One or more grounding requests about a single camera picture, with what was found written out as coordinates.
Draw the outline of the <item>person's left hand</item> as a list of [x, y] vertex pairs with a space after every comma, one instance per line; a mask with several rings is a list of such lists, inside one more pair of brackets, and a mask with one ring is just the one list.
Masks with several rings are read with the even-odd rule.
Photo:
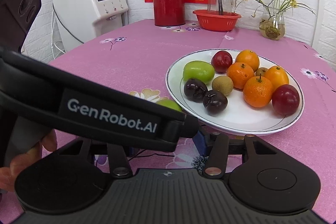
[[13, 192], [15, 179], [17, 178], [18, 174], [42, 158], [42, 148], [45, 148], [49, 152], [53, 152], [57, 150], [57, 146], [58, 143], [55, 130], [51, 130], [48, 135], [46, 135], [28, 152], [14, 157], [9, 167], [1, 168], [1, 189], [8, 192]]

